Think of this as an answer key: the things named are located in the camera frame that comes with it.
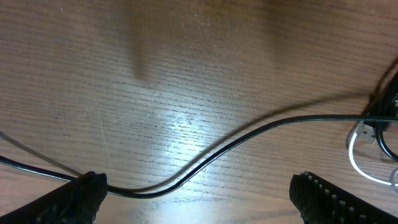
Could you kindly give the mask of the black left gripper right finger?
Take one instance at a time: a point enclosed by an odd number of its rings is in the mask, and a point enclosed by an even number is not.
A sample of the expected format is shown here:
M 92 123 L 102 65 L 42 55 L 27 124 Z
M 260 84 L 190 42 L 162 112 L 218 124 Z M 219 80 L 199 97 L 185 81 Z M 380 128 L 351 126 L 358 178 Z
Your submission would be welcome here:
M 306 224 L 397 224 L 397 217 L 307 171 L 292 176 L 289 197 Z

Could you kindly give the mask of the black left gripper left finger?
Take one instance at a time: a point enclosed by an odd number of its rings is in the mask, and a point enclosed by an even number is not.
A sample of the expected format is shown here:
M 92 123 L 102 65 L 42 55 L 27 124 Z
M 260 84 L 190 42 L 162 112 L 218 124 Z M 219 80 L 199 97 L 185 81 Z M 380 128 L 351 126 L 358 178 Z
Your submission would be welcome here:
M 9 224 L 93 224 L 108 193 L 106 174 L 88 172 L 1 217 Z

